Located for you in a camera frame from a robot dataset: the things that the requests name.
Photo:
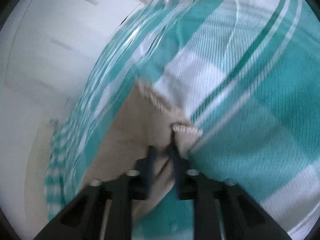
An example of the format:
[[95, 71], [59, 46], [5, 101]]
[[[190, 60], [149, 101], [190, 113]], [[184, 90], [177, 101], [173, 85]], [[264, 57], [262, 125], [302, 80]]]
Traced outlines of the beige pants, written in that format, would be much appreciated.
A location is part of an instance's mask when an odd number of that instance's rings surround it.
[[148, 200], [133, 202], [132, 218], [139, 220], [150, 213], [175, 184], [172, 161], [164, 152], [172, 133], [182, 158], [187, 157], [189, 148], [202, 135], [181, 109], [171, 105], [150, 86], [137, 81], [99, 144], [81, 185], [86, 186], [93, 179], [118, 178], [138, 159], [146, 157], [149, 145], [155, 146], [158, 152], [151, 193]]

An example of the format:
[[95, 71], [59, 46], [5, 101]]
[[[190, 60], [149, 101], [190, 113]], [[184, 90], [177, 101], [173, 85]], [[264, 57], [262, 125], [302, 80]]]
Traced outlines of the teal plaid bed cover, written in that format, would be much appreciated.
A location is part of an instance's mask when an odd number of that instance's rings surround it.
[[[292, 239], [319, 237], [319, 20], [305, 0], [153, 0], [100, 54], [53, 134], [45, 178], [53, 219], [137, 81], [202, 135], [192, 169], [240, 185]], [[135, 239], [192, 239], [193, 202], [173, 188], [133, 220]]]

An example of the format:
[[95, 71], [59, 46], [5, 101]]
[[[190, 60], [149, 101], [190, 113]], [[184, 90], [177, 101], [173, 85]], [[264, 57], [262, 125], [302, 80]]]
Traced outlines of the white wardrobe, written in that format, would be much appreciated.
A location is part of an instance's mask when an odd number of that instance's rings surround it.
[[144, 0], [22, 0], [1, 32], [1, 82], [70, 109], [116, 29]]

